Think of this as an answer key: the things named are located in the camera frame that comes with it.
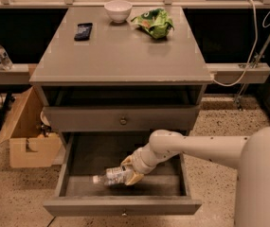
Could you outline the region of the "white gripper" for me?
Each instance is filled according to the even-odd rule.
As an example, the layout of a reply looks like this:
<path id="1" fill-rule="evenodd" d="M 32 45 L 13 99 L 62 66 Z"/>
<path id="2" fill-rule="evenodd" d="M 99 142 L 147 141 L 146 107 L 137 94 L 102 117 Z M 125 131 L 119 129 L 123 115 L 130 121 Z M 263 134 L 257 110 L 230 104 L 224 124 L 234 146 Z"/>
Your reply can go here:
<path id="1" fill-rule="evenodd" d="M 126 185 L 134 185 L 141 181 L 144 175 L 151 173 L 158 164 L 170 159 L 168 150 L 157 150 L 151 143 L 136 149 L 132 155 L 127 156 L 122 162 L 122 166 L 131 166 L 135 171 L 131 171 L 125 182 Z"/>

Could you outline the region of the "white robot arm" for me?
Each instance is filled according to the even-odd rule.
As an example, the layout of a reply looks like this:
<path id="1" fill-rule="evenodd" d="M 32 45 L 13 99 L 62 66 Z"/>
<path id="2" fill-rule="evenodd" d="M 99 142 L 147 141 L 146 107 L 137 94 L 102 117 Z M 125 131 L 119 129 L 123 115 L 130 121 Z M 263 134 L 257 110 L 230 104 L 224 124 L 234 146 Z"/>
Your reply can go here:
<path id="1" fill-rule="evenodd" d="M 144 147 L 123 160 L 134 170 L 126 184 L 139 182 L 179 153 L 235 168 L 234 227 L 270 227 L 270 127 L 250 136 L 184 136 L 175 131 L 154 131 Z"/>

